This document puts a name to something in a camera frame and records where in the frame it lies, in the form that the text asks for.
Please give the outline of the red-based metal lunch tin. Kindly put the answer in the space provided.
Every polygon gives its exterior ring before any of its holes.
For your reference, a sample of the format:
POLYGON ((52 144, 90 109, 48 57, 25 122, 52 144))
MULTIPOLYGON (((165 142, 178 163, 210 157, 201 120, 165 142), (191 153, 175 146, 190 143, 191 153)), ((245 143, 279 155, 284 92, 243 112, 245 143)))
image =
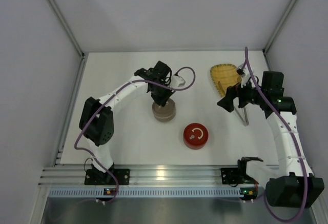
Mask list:
POLYGON ((183 139, 184 144, 193 150, 198 150, 203 148, 206 143, 208 142, 208 138, 202 138, 202 139, 198 139, 198 138, 193 138, 193 139, 189 139, 189 138, 184 138, 183 139))

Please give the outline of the red round lid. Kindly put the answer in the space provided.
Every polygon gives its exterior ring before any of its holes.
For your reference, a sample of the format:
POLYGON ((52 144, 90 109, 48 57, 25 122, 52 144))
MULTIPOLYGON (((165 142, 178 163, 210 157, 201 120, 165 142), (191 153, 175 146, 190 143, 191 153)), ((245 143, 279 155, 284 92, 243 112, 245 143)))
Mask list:
POLYGON ((183 138, 191 144, 204 144, 208 141, 208 129, 199 123, 191 123, 187 125, 183 131, 183 138))

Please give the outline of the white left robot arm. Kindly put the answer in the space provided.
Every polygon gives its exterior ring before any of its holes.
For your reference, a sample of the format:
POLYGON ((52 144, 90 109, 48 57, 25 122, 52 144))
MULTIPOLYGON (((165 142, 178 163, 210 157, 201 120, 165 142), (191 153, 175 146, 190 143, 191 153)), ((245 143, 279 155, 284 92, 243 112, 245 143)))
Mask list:
POLYGON ((137 97, 150 93, 153 101, 164 107, 175 90, 185 81, 165 63, 158 61, 155 67, 137 70, 122 86, 100 98, 89 97, 84 104, 79 128, 79 138, 86 138, 89 148, 85 151, 93 158, 92 168, 87 170, 86 184, 111 184, 114 162, 109 141, 114 134, 114 116, 137 97))

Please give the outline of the grey tin with orange food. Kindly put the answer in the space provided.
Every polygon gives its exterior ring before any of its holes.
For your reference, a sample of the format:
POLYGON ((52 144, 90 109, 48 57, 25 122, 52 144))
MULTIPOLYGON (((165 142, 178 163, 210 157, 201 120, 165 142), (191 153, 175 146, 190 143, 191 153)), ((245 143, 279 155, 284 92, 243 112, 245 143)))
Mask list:
POLYGON ((175 117, 176 110, 171 110, 171 111, 168 111, 168 112, 162 112, 162 111, 159 111, 159 110, 157 110, 157 111, 154 110, 153 115, 154 115, 154 118, 157 121, 162 122, 162 123, 166 123, 166 122, 171 121, 175 117))

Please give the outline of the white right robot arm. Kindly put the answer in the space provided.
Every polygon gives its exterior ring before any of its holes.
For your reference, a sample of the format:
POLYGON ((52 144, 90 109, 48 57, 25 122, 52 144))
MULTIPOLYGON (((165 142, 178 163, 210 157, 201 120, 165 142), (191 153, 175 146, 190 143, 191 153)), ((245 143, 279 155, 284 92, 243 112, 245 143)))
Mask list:
POLYGON ((265 71, 258 88, 251 83, 247 71, 237 70, 240 82, 227 87, 217 104, 233 112, 234 99, 238 106, 258 105, 271 128, 278 156, 277 170, 267 167, 259 157, 242 157, 232 172, 222 169, 224 184, 256 181, 265 188, 268 204, 272 207, 310 208, 324 190, 322 178, 315 177, 306 161, 297 130, 294 100, 284 96, 281 72, 265 71))

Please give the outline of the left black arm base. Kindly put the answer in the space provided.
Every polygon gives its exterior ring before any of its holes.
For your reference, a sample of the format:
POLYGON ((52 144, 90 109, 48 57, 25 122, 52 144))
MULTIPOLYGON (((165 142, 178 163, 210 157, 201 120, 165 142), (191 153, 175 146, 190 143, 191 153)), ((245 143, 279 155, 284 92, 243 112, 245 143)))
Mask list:
MULTIPOLYGON (((112 174, 116 178, 119 185, 129 185, 130 170, 129 169, 113 169, 112 174)), ((105 186, 116 185, 115 179, 107 172, 102 172, 97 169, 86 170, 84 184, 87 186, 105 186)))

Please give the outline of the grey round lid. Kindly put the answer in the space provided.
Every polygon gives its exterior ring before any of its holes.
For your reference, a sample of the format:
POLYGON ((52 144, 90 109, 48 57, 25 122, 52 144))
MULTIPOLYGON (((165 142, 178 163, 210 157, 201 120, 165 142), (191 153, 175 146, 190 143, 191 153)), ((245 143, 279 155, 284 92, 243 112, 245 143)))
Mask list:
POLYGON ((176 105, 174 100, 169 98, 164 106, 160 106, 153 102, 152 111, 158 116, 172 115, 176 111, 176 105))

